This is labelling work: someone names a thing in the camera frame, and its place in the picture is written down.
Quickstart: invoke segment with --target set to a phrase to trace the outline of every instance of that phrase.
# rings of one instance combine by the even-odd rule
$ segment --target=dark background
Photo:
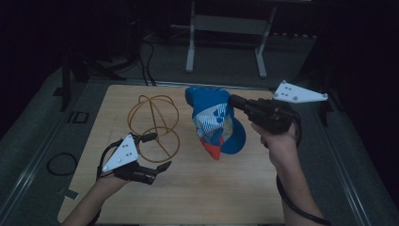
[[[189,23],[190,1],[128,2],[132,14],[122,16],[122,11],[109,20],[104,20],[104,15],[112,6],[106,6],[106,1],[0,2],[0,137],[18,119],[47,76],[61,66],[71,46],[95,59],[108,60],[111,55],[122,54],[123,48],[113,45],[107,34],[121,32],[124,37],[123,28],[111,24],[121,24],[126,15],[130,21],[144,20],[145,25],[166,37],[170,24]],[[238,11],[233,4],[237,1],[230,2],[231,7],[224,10]],[[262,1],[249,2],[256,5]],[[399,5],[393,0],[339,3],[344,6],[328,1],[279,4],[272,32],[318,36],[298,77],[310,77],[330,94],[337,93],[337,103],[351,118],[392,199],[399,205]],[[116,4],[124,6],[125,1]],[[217,7],[204,6],[202,9],[209,11]],[[242,16],[246,12],[250,9],[241,10]],[[136,28],[137,37],[143,32],[145,28]]]

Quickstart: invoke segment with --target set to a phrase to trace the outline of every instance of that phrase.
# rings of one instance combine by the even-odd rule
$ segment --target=white metal leg
[[[193,72],[194,68],[194,54],[196,44],[194,43],[194,30],[196,19],[196,1],[191,1],[191,22],[190,22],[190,45],[188,46],[187,61],[185,63],[185,71],[188,73]]]

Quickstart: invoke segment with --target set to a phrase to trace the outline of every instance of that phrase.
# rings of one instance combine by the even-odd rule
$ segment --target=small black object
[[[291,124],[294,123],[296,128],[296,145],[299,145],[302,136],[300,117],[288,103],[262,98],[259,98],[257,101],[247,100],[232,94],[229,104],[244,111],[250,121],[274,135],[287,132]]]
[[[143,136],[137,136],[132,133],[130,133],[132,137],[135,140],[135,145],[138,145],[140,141],[142,142],[148,142],[151,140],[154,140],[157,138],[156,133],[150,133],[147,135]],[[108,153],[108,151],[112,148],[119,147],[119,145],[123,142],[123,139],[120,139],[119,141],[116,141],[114,143],[111,143],[103,152],[103,155],[100,160],[100,165],[97,168],[97,179],[101,177],[105,177],[109,174],[106,174],[104,176],[100,176],[102,169],[103,169],[103,162],[105,155]],[[156,176],[161,173],[166,171],[171,164],[171,161],[168,161],[167,163],[164,163],[160,166],[158,166],[156,169],[150,169],[146,167],[142,167],[138,164],[137,161],[133,161],[131,163],[128,163],[126,165],[120,166],[116,169],[113,169],[111,173],[114,173],[114,175],[122,180],[125,181],[136,181],[140,182],[143,184],[147,185],[152,185],[153,181],[155,180]]]

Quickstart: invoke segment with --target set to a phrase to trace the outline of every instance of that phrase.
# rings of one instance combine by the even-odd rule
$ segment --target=black wire
[[[297,214],[302,216],[303,218],[307,218],[313,222],[322,224],[322,225],[331,225],[331,222],[329,222],[326,219],[323,218],[318,218],[317,216],[311,215],[306,213],[305,211],[299,209],[296,205],[293,204],[293,202],[287,197],[287,194],[285,193],[284,188],[282,187],[281,181],[279,180],[279,176],[277,175],[276,177],[277,181],[277,189],[279,190],[279,194],[281,195],[281,198],[287,203],[287,205],[294,210]]]
[[[154,87],[156,87],[155,80],[153,80],[153,78],[152,78],[152,76],[151,76],[151,74],[150,74],[150,61],[151,61],[152,55],[153,55],[153,45],[152,45],[151,43],[149,43],[148,41],[146,41],[146,40],[144,40],[143,43],[148,44],[148,45],[151,47],[150,57],[149,57],[149,59],[147,60],[146,72],[147,72],[147,75],[149,76],[149,78],[150,78],[150,80],[151,80],[151,82],[152,82],[152,85],[153,85]]]
[[[140,64],[141,64],[141,71],[143,73],[144,82],[146,83],[146,86],[148,86],[149,84],[148,84],[147,78],[146,78],[146,71],[144,69],[145,67],[144,67],[144,63],[143,63],[143,58],[141,56],[139,56],[138,59],[139,59]]]
[[[55,171],[53,171],[53,170],[51,169],[51,164],[52,164],[52,162],[53,162],[56,158],[60,157],[61,155],[67,155],[67,156],[69,156],[69,157],[73,160],[74,168],[73,168],[72,171],[69,171],[69,172],[55,172]],[[74,172],[76,171],[76,168],[77,168],[77,159],[76,159],[76,157],[73,156],[71,153],[58,153],[58,154],[56,154],[55,156],[53,156],[52,158],[50,158],[50,160],[47,162],[46,168],[47,168],[47,170],[48,170],[51,174],[53,174],[53,175],[55,175],[55,176],[69,176],[69,175],[73,175]]]

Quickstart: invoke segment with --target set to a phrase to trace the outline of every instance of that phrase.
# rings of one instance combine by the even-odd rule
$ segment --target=human hand
[[[261,135],[261,143],[263,145],[267,144],[270,152],[270,161],[276,169],[284,170],[299,164],[294,124],[291,124],[290,129],[286,133],[279,135],[273,135],[255,123],[252,123],[251,126]]]
[[[107,196],[119,191],[124,185],[128,184],[130,181],[122,180],[116,177],[113,173],[107,176],[101,176],[96,182],[96,185],[101,187],[101,190]]]

